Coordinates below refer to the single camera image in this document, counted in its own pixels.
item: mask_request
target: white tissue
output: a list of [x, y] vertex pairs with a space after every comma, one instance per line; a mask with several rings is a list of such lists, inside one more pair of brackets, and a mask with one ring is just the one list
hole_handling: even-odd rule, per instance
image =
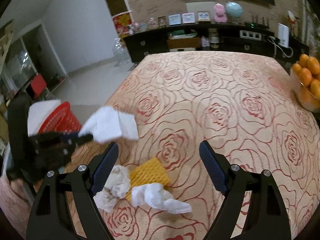
[[134, 115], [116, 111], [111, 106], [103, 106], [89, 117], [79, 136], [88, 133], [100, 144], [120, 137], [129, 140], [139, 139]]
[[191, 205], [173, 199], [169, 191], [163, 189], [160, 183], [144, 184], [133, 187], [131, 191], [132, 206], [148, 204], [152, 208], [165, 210], [171, 214], [192, 212]]
[[103, 189], [93, 197], [97, 208], [111, 212], [117, 203], [117, 198], [111, 195], [107, 190]]
[[119, 198], [124, 198], [130, 189], [129, 171], [126, 167], [116, 165], [106, 181], [102, 191], [98, 192], [93, 200], [97, 207], [111, 212]]
[[121, 165], [114, 166], [104, 187], [109, 189], [114, 197], [124, 198], [130, 189], [128, 169]]

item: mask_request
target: teal globe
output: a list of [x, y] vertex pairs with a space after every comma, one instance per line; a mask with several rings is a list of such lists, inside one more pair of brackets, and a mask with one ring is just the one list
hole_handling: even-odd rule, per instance
[[242, 7], [238, 3], [228, 2], [226, 4], [226, 13], [235, 19], [238, 19], [242, 16], [242, 11]]

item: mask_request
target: doorway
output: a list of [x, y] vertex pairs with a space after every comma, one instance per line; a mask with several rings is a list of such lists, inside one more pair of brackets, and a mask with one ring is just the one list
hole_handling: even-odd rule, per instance
[[23, 43], [36, 70], [42, 75], [52, 92], [65, 79], [65, 73], [45, 35], [42, 25], [22, 36]]

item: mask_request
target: bowl of oranges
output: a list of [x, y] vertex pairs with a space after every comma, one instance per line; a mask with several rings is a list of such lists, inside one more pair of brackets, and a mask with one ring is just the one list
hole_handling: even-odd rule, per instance
[[315, 57], [301, 54], [290, 70], [293, 91], [299, 103], [309, 111], [320, 112], [320, 64]]

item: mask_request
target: white cable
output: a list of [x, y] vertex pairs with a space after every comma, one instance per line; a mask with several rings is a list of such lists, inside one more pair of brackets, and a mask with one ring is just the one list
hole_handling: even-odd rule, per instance
[[292, 49], [291, 47], [289, 47], [289, 49], [291, 49], [291, 54], [290, 54], [290, 56], [288, 56], [287, 54], [284, 53], [284, 51], [282, 50], [282, 48], [275, 43], [275, 41], [274, 41], [272, 38], [274, 38], [274, 37], [269, 36], [269, 37], [268, 37], [268, 41], [270, 41], [270, 42], [271, 42], [272, 44], [274, 44], [274, 46], [275, 46], [275, 53], [274, 53], [274, 56], [273, 56], [274, 58], [276, 57], [276, 54], [277, 54], [277, 47], [278, 47], [279, 49], [281, 49], [283, 55], [285, 55], [286, 57], [292, 57], [292, 56], [293, 56], [293, 49]]

